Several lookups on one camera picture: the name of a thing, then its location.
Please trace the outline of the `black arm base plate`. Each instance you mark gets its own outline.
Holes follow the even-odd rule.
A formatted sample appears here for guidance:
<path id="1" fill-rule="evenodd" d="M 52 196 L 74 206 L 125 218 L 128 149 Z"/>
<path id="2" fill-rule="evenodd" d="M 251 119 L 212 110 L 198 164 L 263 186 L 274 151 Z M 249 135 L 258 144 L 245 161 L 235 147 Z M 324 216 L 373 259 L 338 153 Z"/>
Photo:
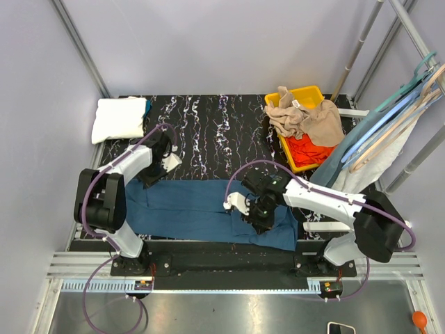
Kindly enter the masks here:
<path id="1" fill-rule="evenodd" d="M 156 291 L 166 290 L 299 290 L 309 289 L 310 278 L 354 278 L 355 263 L 340 267 L 319 262 L 322 241 L 299 241 L 294 251 L 204 241 L 148 241 L 149 273 Z M 122 275 L 111 265 L 111 275 Z"/>

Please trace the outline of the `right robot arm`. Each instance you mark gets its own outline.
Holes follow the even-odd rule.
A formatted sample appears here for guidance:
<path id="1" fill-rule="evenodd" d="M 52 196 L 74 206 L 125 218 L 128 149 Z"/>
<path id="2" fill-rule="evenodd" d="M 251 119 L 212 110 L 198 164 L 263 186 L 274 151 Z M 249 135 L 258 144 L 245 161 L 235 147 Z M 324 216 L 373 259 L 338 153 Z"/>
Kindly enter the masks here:
<path id="1" fill-rule="evenodd" d="M 316 268 L 324 276 L 331 276 L 340 266 L 358 258 L 388 263 L 405 229 L 405 222 L 388 197 L 378 191 L 369 196 L 341 193 L 285 171 L 264 175 L 251 170 L 241 184 L 254 199 L 231 193 L 227 201 L 260 232 L 272 227 L 279 206 L 318 212 L 350 228 L 348 234 L 332 238 L 319 250 Z"/>

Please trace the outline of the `blue t-shirt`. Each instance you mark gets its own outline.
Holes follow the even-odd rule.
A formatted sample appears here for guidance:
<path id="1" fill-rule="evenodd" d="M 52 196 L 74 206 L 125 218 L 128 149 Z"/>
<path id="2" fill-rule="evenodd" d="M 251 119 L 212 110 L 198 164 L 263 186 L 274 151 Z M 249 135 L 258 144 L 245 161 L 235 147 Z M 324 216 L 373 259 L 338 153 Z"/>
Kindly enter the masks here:
<path id="1" fill-rule="evenodd" d="M 296 249 L 298 222 L 288 207 L 279 206 L 273 228 L 258 234 L 240 212 L 225 210 L 226 189 L 248 194 L 239 181 L 161 180 L 146 188 L 132 180 L 125 187 L 127 222 L 136 234 L 153 237 Z"/>

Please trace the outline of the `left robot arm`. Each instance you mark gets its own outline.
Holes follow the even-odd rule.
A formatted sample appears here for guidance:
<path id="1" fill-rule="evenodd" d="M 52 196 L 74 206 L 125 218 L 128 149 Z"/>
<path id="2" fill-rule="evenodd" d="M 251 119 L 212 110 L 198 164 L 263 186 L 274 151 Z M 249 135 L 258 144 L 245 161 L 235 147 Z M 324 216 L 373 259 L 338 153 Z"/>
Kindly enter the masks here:
<path id="1" fill-rule="evenodd" d="M 150 272 L 149 250 L 126 221 L 126 185 L 137 179 L 147 189 L 176 168 L 170 137 L 162 133 L 141 140 L 106 166 L 81 171 L 74 205 L 74 220 L 92 237 L 114 248 L 113 265 L 122 275 L 142 276 Z"/>

